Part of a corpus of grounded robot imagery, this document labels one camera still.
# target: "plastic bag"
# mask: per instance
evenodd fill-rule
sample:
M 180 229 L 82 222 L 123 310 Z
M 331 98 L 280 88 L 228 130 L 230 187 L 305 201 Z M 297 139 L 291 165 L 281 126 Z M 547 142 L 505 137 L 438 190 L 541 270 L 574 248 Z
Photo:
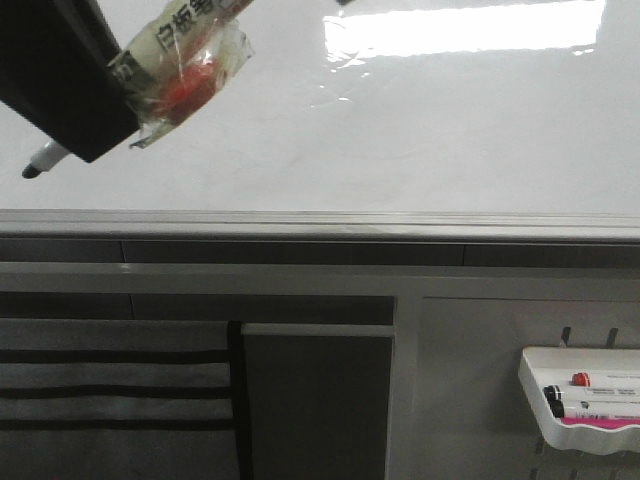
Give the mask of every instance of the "plastic bag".
M 110 64 L 137 114 L 145 148 L 181 125 L 253 51 L 233 17 L 251 0 L 174 0 Z

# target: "pink strip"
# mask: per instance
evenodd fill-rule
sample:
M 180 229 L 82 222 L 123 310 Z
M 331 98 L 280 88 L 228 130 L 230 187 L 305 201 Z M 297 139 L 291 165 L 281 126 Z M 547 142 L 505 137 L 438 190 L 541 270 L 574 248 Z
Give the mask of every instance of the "pink strip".
M 592 427 L 607 428 L 615 430 L 616 428 L 626 427 L 627 425 L 640 425 L 640 419 L 637 420 L 606 420 L 606 419 L 589 419 L 589 418 L 561 418 L 560 421 L 565 425 L 591 425 Z

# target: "black marker cap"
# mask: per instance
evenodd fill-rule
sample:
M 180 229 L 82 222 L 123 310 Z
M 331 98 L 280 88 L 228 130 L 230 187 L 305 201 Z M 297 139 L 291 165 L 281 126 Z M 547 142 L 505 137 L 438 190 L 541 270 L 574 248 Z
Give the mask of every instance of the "black marker cap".
M 555 418 L 564 418 L 564 405 L 560 400 L 551 400 L 549 408 L 551 408 L 551 413 Z
M 562 400 L 562 390 L 557 385 L 549 385 L 542 389 L 544 396 L 548 401 Z

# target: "marker tray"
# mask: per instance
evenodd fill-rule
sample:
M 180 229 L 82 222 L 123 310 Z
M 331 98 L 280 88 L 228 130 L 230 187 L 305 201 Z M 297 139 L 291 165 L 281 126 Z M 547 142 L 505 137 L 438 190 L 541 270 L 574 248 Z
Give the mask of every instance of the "marker tray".
M 542 389 L 550 384 L 560 385 L 558 378 L 569 385 L 573 373 L 589 370 L 640 370 L 640 350 L 527 347 L 522 351 L 518 377 L 544 439 L 559 450 L 595 455 L 640 452 L 640 425 L 609 430 L 591 425 L 564 425 L 553 417 Z

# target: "black stripe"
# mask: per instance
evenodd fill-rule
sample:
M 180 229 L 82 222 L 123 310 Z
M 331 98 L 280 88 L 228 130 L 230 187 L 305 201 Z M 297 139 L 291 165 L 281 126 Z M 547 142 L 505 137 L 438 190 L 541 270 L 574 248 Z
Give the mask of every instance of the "black stripe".
M 232 419 L 221 420 L 0 420 L 5 431 L 166 430 L 213 432 L 233 430 Z
M 233 418 L 236 422 L 236 449 L 238 451 L 240 479 L 253 480 L 253 438 L 242 323 L 229 322 L 227 348 L 229 349 L 231 404 L 233 406 Z
M 226 350 L 204 352 L 127 352 L 110 350 L 2 350 L 0 363 L 153 363 L 158 365 L 196 365 L 226 363 Z
M 231 389 L 138 387 L 127 385 L 73 385 L 47 388 L 2 388 L 0 398 L 10 400 L 44 400 L 73 397 L 168 398 L 174 400 L 213 400 L 231 397 Z

